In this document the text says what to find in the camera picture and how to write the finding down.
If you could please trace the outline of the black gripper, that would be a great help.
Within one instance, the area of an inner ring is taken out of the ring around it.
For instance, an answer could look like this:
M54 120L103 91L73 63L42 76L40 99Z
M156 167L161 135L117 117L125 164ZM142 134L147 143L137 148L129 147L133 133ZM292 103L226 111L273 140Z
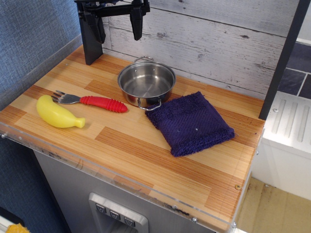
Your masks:
M143 16L150 12L148 0L133 0L117 5L118 0L75 0L78 13L85 15L86 24L95 40L101 44L105 41L105 31L101 17L130 15L134 39L142 37Z

